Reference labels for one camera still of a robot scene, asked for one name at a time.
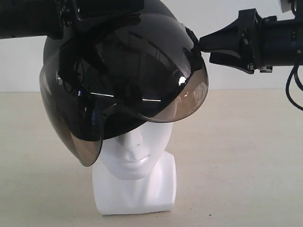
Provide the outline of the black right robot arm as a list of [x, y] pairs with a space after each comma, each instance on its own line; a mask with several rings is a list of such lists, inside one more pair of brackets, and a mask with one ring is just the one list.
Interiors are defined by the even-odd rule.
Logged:
[[199, 40], [210, 63], [253, 74], [271, 73], [274, 66], [303, 63], [303, 19], [262, 18], [256, 9], [239, 11], [228, 26]]

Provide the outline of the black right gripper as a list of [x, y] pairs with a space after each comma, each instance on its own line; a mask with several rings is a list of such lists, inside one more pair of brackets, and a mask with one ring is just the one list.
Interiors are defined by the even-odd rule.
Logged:
[[[238, 69], [247, 74], [271, 73], [272, 66], [262, 60], [263, 25], [276, 21], [276, 16], [262, 18], [256, 9], [240, 10], [238, 20], [199, 39], [199, 48], [210, 53], [209, 62]], [[234, 56], [227, 52], [239, 52]]]

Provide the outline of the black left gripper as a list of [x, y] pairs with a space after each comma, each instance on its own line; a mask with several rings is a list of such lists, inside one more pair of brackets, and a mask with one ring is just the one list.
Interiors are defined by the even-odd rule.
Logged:
[[85, 33], [101, 23], [143, 9], [143, 0], [60, 0], [59, 26], [53, 32], [53, 39], [62, 39], [65, 27], [71, 27], [77, 33]]

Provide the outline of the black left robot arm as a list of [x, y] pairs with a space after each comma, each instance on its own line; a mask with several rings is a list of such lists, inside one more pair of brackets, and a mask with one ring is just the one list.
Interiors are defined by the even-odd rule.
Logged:
[[62, 39], [65, 27], [85, 33], [105, 21], [143, 8], [143, 0], [2, 0], [0, 37]]

